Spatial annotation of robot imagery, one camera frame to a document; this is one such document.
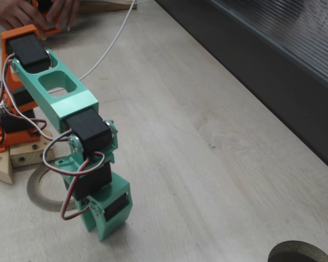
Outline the person's left hand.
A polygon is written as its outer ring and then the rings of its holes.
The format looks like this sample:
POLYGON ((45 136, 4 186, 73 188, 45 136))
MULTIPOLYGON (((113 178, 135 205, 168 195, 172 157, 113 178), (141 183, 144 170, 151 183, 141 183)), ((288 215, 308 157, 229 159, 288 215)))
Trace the person's left hand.
POLYGON ((55 22, 56 28, 60 28, 62 24, 67 21, 66 27, 69 31, 77 17, 80 4, 81 0, 53 1, 51 8, 46 15, 46 20, 51 22, 54 17, 57 17, 55 22))

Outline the person's right hand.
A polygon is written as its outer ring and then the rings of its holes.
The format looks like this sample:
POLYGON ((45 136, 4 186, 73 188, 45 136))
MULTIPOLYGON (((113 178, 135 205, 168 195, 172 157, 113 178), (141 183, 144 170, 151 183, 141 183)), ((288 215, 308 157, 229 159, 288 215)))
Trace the person's right hand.
POLYGON ((34 25, 40 38, 46 39, 48 23, 42 14, 28 1, 0 1, 0 25, 8 30, 34 25))

